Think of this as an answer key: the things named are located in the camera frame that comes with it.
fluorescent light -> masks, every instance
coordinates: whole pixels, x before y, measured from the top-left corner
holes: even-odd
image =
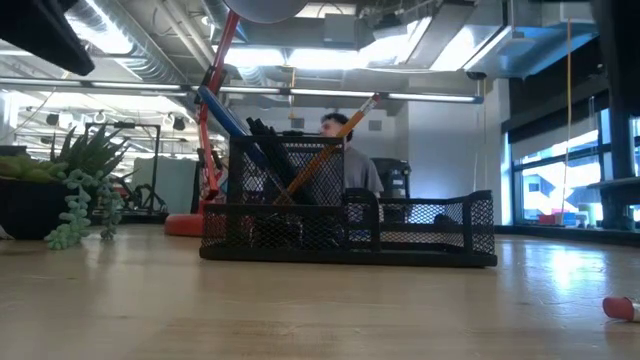
[[[324,18],[327,14],[355,15],[355,4],[310,2],[295,17]]]
[[[424,33],[429,28],[432,19],[433,18],[429,16],[407,25],[407,30],[411,35],[409,36],[409,40],[402,46],[400,51],[398,51],[398,56],[396,56],[395,61],[396,65],[404,64],[407,62],[407,60],[409,60],[409,57],[413,53],[413,50],[415,50],[416,46],[418,46],[418,43],[424,36]]]
[[[0,78],[0,83],[9,85],[32,85],[32,86],[65,86],[79,87],[82,84],[75,80],[55,80],[55,79],[30,79],[30,78]]]
[[[146,83],[120,83],[94,81],[93,86],[109,89],[134,89],[134,90],[180,90],[180,85],[146,84]]]
[[[360,49],[359,55],[362,57],[362,61],[366,63],[393,60],[396,58],[398,44],[405,43],[408,40],[409,35],[407,34],[378,39]]]
[[[473,103],[478,100],[474,96],[436,95],[436,94],[389,94],[388,98],[391,100],[437,101],[437,102],[460,102],[460,103]]]
[[[296,49],[287,63],[299,69],[349,70],[366,66],[355,50]]]
[[[281,66],[284,65],[282,51],[273,48],[231,48],[224,58],[225,64],[236,67]]]
[[[472,57],[462,68],[466,71],[474,67],[482,58],[493,50],[507,35],[511,33],[511,26],[505,27],[491,42],[489,42],[479,53]]]
[[[339,96],[370,98],[373,91],[341,91],[341,90],[315,90],[315,89],[291,89],[291,95],[315,95],[315,96]]]
[[[30,148],[27,147],[27,152],[28,153],[45,153],[48,154],[51,152],[51,149],[48,148]],[[136,158],[141,158],[141,159],[151,159],[153,158],[155,155],[153,152],[142,152],[142,151],[131,151],[128,150],[127,152],[124,153],[125,158],[132,158],[132,157],[136,157]],[[158,153],[158,156],[166,156],[166,157],[176,157],[179,159],[194,159],[197,160],[198,159],[198,154],[197,153],[170,153],[170,152],[161,152]]]
[[[465,26],[451,39],[429,70],[456,71],[462,68],[475,52],[473,32]]]
[[[100,31],[95,31],[82,21],[68,15],[67,21],[79,37],[88,40],[107,54],[128,54],[133,49],[133,44],[126,35],[114,24],[114,22],[96,5],[94,0],[85,2],[95,11],[100,19],[92,19],[92,24],[100,23]]]
[[[279,94],[280,89],[262,87],[222,86],[220,92],[229,94]]]

red object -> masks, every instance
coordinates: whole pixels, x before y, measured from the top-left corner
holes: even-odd
[[[219,85],[222,80],[224,58],[231,46],[231,41],[233,40],[239,19],[240,17],[236,13],[229,11],[227,23],[225,25],[224,32],[222,33],[222,37],[220,38],[216,57],[213,61],[213,75],[211,76],[211,81],[209,81],[208,84],[209,90],[216,95],[218,94],[217,89],[220,88]],[[204,233],[204,206],[206,204],[211,204],[219,191],[214,171],[213,155],[209,144],[209,129],[207,128],[209,109],[204,102],[200,105],[197,116],[200,125],[200,146],[204,149],[205,165],[202,168],[204,176],[203,180],[207,189],[201,193],[202,199],[200,200],[197,214],[170,215],[167,217],[164,223],[164,232],[167,235],[201,237]],[[224,231],[224,224],[220,225],[221,231]]]
[[[209,81],[208,87],[211,92],[218,95],[218,89],[220,87],[220,81],[222,80],[222,70],[224,68],[224,58],[227,56],[227,51],[231,46],[233,35],[235,34],[238,20],[240,17],[233,11],[229,12],[227,16],[227,23],[220,39],[220,45],[216,52],[216,57],[213,60],[213,75],[211,81]],[[218,183],[214,178],[214,164],[213,155],[211,154],[211,146],[209,145],[209,130],[207,128],[207,118],[209,117],[209,109],[204,101],[200,105],[198,113],[198,120],[200,121],[200,145],[204,149],[204,161],[205,166],[202,171],[205,173],[205,181],[209,189],[206,194],[203,194],[203,200],[212,201],[216,195],[218,195]]]
[[[555,215],[538,215],[538,223],[540,225],[555,225],[556,216]]]
[[[634,321],[635,311],[629,298],[608,297],[602,301],[604,313],[612,319]]]

glass wall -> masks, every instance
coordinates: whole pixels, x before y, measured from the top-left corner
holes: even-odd
[[[605,136],[605,131],[600,136],[601,129],[609,128],[608,115],[608,111],[599,114],[597,126],[594,125],[596,130],[513,159],[516,223],[539,223],[541,216],[562,211],[583,214],[589,218],[588,224],[594,226],[602,220],[600,192],[588,186],[605,180],[612,173],[611,139]],[[637,150],[640,159],[640,147]]]

gray shirt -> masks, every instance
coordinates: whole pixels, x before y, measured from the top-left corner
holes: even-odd
[[[373,193],[384,191],[373,161],[352,147],[344,151],[344,187],[365,188]]]

